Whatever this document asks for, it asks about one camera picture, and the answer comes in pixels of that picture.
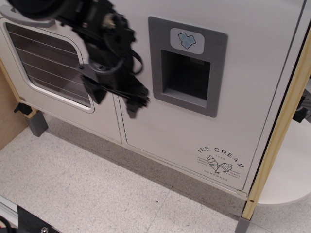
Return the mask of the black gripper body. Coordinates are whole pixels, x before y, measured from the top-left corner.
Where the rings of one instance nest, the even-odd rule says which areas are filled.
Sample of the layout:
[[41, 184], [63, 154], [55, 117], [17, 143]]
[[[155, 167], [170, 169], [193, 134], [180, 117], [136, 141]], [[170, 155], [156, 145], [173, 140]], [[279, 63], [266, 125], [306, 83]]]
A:
[[90, 61], [89, 64], [80, 64], [78, 71], [83, 83], [84, 80], [92, 80], [98, 83], [105, 91], [126, 100], [138, 98], [144, 107], [149, 102], [147, 88], [126, 70], [123, 61], [111, 68]]

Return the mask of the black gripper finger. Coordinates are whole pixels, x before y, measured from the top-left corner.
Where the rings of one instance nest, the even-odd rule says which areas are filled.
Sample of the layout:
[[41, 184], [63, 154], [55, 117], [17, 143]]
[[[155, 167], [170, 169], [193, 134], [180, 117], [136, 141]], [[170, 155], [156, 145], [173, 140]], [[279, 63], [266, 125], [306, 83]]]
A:
[[92, 100], [97, 104], [101, 104], [107, 94], [107, 91], [92, 80], [84, 80], [84, 87]]
[[140, 99], [129, 98], [125, 101], [126, 110], [130, 118], [136, 118], [138, 111], [142, 108]]

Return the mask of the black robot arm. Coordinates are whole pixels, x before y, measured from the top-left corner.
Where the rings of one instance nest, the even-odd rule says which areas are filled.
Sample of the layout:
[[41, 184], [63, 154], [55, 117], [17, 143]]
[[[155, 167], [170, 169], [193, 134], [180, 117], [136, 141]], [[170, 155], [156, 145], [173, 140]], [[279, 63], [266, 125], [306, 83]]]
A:
[[148, 89], [136, 78], [132, 50], [135, 32], [126, 18], [107, 0], [10, 0], [1, 6], [6, 19], [31, 27], [50, 27], [57, 20], [68, 25], [84, 41], [88, 64], [77, 68], [89, 96], [101, 103], [107, 92], [124, 99], [130, 118], [146, 107]]

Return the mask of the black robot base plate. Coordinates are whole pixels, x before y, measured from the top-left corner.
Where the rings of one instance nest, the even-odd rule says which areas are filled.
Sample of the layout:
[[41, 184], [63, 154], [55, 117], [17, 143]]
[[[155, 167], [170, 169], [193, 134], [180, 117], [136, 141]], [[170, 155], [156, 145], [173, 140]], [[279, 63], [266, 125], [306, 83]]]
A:
[[0, 216], [0, 220], [4, 220], [7, 225], [6, 228], [1, 228], [1, 233], [60, 233], [54, 226], [41, 220], [37, 216], [33, 215], [24, 208], [17, 206], [17, 220], [18, 227], [14, 228], [9, 226], [9, 222], [3, 216]]

